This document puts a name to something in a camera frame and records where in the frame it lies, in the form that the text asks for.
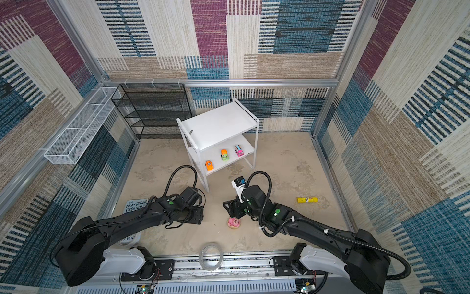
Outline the orange toy car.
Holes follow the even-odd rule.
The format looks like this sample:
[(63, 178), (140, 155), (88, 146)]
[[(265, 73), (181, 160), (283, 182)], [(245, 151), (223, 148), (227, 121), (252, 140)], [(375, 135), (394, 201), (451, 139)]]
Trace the orange toy car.
[(207, 171), (214, 170), (214, 165), (210, 160), (207, 160), (204, 165)]

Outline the green toy car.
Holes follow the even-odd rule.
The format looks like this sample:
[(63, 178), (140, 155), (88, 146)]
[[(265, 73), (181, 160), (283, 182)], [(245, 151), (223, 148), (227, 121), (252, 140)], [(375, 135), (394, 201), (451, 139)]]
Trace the green toy car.
[(230, 159), (226, 149), (221, 150), (221, 155), (220, 156), (221, 156), (223, 161), (228, 161)]

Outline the pink toy truck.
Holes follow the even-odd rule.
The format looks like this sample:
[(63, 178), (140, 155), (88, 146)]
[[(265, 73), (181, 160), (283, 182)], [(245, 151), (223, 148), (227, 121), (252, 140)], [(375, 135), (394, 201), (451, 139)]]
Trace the pink toy truck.
[(235, 146), (235, 152), (238, 157), (242, 157), (244, 155), (244, 152), (242, 148), (240, 147), (240, 145)]

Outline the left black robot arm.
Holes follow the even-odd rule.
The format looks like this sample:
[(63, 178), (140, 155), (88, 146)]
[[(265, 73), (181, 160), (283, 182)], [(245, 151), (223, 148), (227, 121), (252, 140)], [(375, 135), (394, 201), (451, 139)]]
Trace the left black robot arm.
[[(181, 169), (193, 171), (193, 185), (180, 194), (168, 195), (171, 180)], [(104, 251), (128, 236), (159, 225), (174, 229), (174, 222), (200, 225), (204, 197), (196, 189), (197, 180), (194, 167), (181, 165), (171, 174), (163, 195), (150, 197), (143, 208), (107, 219), (93, 220), (88, 216), (78, 220), (70, 232), (57, 242), (50, 260), (56, 261), (66, 284), (74, 287), (91, 279), (104, 262)]]

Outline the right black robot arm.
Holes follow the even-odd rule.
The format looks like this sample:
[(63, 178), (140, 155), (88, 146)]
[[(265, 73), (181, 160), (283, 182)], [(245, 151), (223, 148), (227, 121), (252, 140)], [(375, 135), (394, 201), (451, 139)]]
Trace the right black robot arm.
[[(254, 175), (268, 180), (268, 190), (251, 185)], [(299, 275), (323, 271), (348, 278), (365, 294), (381, 294), (385, 283), (407, 278), (411, 265), (402, 256), (384, 249), (371, 233), (340, 230), (307, 218), (296, 210), (270, 199), (272, 181), (265, 171), (248, 179), (232, 180), (237, 195), (223, 203), (230, 218), (249, 216), (265, 236), (279, 234), (301, 239), (290, 255), (290, 268)]]

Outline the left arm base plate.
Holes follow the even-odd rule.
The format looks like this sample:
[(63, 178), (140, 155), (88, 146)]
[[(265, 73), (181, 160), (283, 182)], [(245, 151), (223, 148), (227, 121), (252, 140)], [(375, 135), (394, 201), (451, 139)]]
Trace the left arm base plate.
[(171, 280), (173, 277), (173, 270), (175, 260), (155, 260), (147, 261), (143, 267), (135, 274), (122, 273), (121, 280), (124, 282), (142, 281), (142, 282), (156, 282)]

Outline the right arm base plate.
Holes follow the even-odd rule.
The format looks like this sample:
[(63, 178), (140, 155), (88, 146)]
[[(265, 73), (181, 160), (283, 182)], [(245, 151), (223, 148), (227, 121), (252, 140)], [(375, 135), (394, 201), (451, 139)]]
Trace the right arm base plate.
[(275, 276), (313, 276), (314, 272), (305, 268), (294, 267), (288, 256), (274, 256), (269, 264), (274, 269)]

